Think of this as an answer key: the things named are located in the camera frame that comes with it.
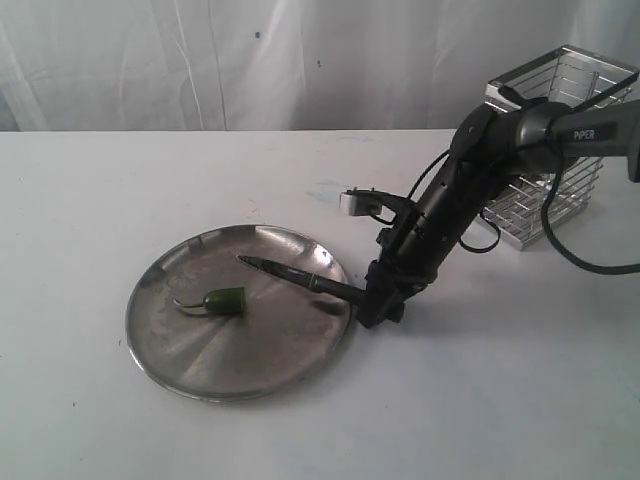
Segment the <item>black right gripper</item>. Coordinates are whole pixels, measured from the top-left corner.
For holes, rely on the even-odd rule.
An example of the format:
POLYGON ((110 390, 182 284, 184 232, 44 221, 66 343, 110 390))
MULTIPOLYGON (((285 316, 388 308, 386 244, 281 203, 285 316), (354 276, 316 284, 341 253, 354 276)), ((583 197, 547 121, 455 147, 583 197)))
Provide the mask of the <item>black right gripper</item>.
POLYGON ((448 160, 382 242, 366 275, 357 320, 365 328, 400 323, 405 299, 424 290, 473 219, 505 186, 497 167, 448 160))

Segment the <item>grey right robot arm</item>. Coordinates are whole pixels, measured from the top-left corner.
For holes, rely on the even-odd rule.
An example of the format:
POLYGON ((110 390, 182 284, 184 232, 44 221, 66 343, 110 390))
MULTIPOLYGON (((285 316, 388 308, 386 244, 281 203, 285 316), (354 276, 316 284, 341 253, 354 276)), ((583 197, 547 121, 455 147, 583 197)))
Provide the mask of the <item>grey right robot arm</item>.
POLYGON ((441 168, 417 201, 391 196, 396 216, 378 236, 356 318, 366 328, 402 318, 474 218, 516 177, 551 173, 556 181, 581 157, 624 157, 639 180, 639 104, 579 111, 541 102, 510 113, 482 104, 455 131, 441 168))

